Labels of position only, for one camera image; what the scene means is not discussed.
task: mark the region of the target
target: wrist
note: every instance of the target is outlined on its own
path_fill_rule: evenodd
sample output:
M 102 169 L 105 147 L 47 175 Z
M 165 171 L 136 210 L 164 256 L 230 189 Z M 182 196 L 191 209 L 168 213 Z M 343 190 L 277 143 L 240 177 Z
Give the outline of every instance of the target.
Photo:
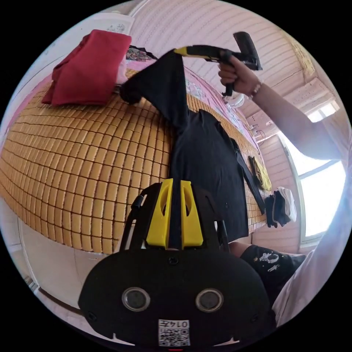
M 260 91 L 261 89 L 261 86 L 263 85 L 263 83 L 257 79 L 253 85 L 252 85 L 252 88 L 251 88 L 251 91 L 249 92 L 248 94 L 248 98 L 249 100 L 253 100 L 255 98 L 255 96 L 258 94 L 258 92 Z

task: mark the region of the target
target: white folded cloth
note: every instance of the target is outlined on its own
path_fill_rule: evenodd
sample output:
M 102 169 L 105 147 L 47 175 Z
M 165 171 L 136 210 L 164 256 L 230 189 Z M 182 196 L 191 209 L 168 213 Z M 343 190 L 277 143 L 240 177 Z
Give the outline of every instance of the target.
M 294 205 L 294 198 L 291 190 L 284 187 L 278 187 L 278 191 L 285 199 L 285 213 L 286 215 L 295 222 L 297 219 L 296 206 Z

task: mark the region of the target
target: bracelet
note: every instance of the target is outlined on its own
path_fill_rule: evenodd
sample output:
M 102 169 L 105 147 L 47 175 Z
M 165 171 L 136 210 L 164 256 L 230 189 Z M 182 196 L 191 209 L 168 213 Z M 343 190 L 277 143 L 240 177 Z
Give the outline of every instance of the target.
M 251 95 L 248 96 L 249 100 L 253 100 L 254 96 L 258 93 L 258 90 L 260 89 L 260 87 L 262 86 L 262 82 L 259 81 L 257 83 L 257 85 L 255 86 L 253 92 L 251 93 Z

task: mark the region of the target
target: qr code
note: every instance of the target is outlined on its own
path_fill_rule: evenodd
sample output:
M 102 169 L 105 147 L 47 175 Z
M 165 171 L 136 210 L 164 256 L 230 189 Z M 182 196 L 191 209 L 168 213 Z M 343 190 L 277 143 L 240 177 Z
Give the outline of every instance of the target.
M 159 346 L 189 346 L 188 320 L 159 320 Z

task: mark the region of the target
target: black t-shirt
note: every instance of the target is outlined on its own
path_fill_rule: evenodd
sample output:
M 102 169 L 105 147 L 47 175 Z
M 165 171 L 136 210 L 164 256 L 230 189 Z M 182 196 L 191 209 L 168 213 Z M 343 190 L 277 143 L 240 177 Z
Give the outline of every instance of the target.
M 170 51 L 131 77 L 120 91 L 133 104 L 149 100 L 175 128 L 169 177 L 177 189 L 180 180 L 210 192 L 224 220 L 228 241 L 248 236 L 244 178 L 264 214 L 265 204 L 239 147 L 210 113 L 188 109 L 182 57 Z M 169 246 L 179 248 L 180 200 L 173 197 Z

